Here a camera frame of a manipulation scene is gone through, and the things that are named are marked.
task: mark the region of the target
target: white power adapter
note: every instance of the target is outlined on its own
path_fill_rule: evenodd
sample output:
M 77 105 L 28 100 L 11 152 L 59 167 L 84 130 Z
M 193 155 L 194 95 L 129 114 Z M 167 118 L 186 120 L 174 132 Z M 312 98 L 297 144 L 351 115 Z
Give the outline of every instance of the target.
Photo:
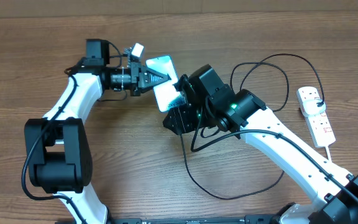
M 325 147 L 327 158 L 331 161 L 328 146 L 335 142 L 333 129 L 328 121 L 325 112 L 326 105 L 317 107 L 316 103 L 320 100 L 320 96 L 315 87 L 305 86 L 296 92 L 300 108 L 306 119 L 311 138 L 315 147 Z

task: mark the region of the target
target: wooden surface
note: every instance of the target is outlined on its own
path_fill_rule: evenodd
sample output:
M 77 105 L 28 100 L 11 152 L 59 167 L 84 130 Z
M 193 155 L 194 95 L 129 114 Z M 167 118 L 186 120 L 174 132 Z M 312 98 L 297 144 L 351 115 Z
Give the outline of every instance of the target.
M 358 10 L 358 0 L 0 0 L 0 18 Z
M 35 202 L 24 195 L 23 127 L 57 102 L 67 85 L 63 69 L 85 54 L 86 38 L 108 39 L 120 49 L 140 42 L 145 58 L 171 55 L 179 74 L 210 63 L 226 83 L 237 63 L 282 52 L 304 56 L 324 85 L 337 139 L 330 147 L 333 161 L 358 174 L 358 11 L 0 19 L 0 223 L 70 218 L 59 201 Z M 312 70 L 291 57 L 269 62 L 287 71 L 291 85 L 288 104 L 277 116 L 313 145 L 295 96 L 302 86 L 318 86 Z M 236 89 L 247 69 L 235 74 Z M 245 87 L 271 108 L 285 97 L 285 80 L 272 68 L 258 68 Z M 121 95 L 107 92 L 106 97 Z M 179 137 L 163 128 L 164 117 L 152 92 L 94 105 L 85 125 L 92 183 L 113 217 L 241 217 L 309 202 L 287 175 L 262 194 L 229 202 L 211 198 L 188 177 Z M 185 136 L 187 148 L 191 136 Z M 222 196 L 264 188 L 280 175 L 265 155 L 234 138 L 188 157 L 195 179 Z

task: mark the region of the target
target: wooden table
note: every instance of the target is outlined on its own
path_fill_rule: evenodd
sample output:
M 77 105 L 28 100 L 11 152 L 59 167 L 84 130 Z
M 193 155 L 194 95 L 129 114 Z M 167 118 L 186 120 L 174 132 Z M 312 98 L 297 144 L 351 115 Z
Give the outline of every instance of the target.
M 36 202 L 24 195 L 23 127 L 57 102 L 67 85 L 63 69 L 84 56 L 86 38 L 108 39 L 120 49 L 140 42 L 144 58 L 171 55 L 178 74 L 209 63 L 226 83 L 240 62 L 282 52 L 304 56 L 324 85 L 337 139 L 331 146 L 333 161 L 358 174 L 358 11 L 0 19 L 0 223 L 53 223 L 71 217 L 58 200 Z M 318 86 L 313 71 L 297 58 L 269 62 L 290 79 L 290 99 L 277 116 L 313 145 L 295 96 L 302 86 Z M 248 69 L 235 73 L 236 90 Z M 285 80 L 273 68 L 258 68 L 245 87 L 271 108 L 285 97 Z M 107 92 L 106 97 L 121 95 Z M 206 195 L 188 177 L 179 137 L 163 128 L 164 117 L 152 91 L 95 103 L 85 125 L 92 183 L 113 217 L 241 217 L 275 213 L 288 202 L 309 202 L 287 175 L 271 190 L 239 200 Z M 185 135 L 187 148 L 191 137 Z M 197 144 L 207 141 L 200 138 Z M 323 149 L 317 151 L 325 156 Z M 198 153 L 189 150 L 188 157 L 195 179 L 222 196 L 264 188 L 281 172 L 264 154 L 234 138 Z

